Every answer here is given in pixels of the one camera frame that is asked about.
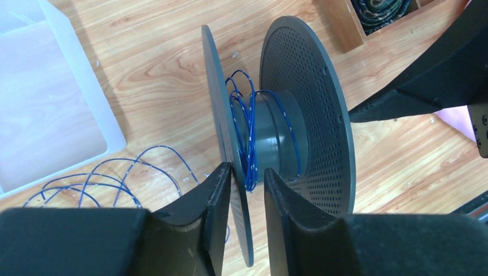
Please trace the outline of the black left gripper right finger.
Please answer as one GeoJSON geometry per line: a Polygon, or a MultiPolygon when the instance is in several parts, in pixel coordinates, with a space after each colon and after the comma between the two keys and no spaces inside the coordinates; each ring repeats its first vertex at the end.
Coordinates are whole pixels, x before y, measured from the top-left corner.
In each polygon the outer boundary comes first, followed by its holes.
{"type": "Polygon", "coordinates": [[[272,275],[486,275],[487,225],[463,214],[332,216],[265,170],[272,275]]]}

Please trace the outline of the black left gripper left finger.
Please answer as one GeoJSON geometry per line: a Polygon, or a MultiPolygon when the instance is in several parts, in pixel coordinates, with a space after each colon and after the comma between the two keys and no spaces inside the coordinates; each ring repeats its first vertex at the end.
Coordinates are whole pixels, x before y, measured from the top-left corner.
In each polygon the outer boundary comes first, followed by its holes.
{"type": "Polygon", "coordinates": [[[1,213],[2,275],[221,275],[231,189],[223,162],[151,212],[11,208],[1,213]]]}

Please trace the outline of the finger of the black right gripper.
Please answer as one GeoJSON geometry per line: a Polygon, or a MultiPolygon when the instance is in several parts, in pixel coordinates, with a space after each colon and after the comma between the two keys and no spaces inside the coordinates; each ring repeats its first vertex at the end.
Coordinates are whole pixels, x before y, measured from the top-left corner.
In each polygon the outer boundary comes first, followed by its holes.
{"type": "Polygon", "coordinates": [[[468,105],[487,82],[487,1],[471,1],[451,26],[384,88],[349,111],[351,122],[468,105]]]}

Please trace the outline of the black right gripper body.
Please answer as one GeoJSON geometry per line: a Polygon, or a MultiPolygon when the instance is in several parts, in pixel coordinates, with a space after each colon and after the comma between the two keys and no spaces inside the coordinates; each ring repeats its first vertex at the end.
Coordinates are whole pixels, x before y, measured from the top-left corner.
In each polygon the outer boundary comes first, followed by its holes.
{"type": "Polygon", "coordinates": [[[482,158],[487,159],[487,102],[468,105],[468,113],[478,152],[482,158]]]}

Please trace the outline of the dark grey filament spool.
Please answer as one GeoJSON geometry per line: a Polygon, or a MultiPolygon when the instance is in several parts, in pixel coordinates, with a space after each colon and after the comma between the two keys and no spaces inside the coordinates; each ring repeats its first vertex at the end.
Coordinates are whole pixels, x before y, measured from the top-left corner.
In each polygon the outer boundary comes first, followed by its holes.
{"type": "Polygon", "coordinates": [[[244,262],[254,265],[247,195],[272,168],[329,214],[353,211],[356,164],[345,97],[315,32],[282,16],[262,46],[258,82],[225,76],[209,26],[201,28],[213,120],[222,161],[232,164],[230,206],[244,262]]]}

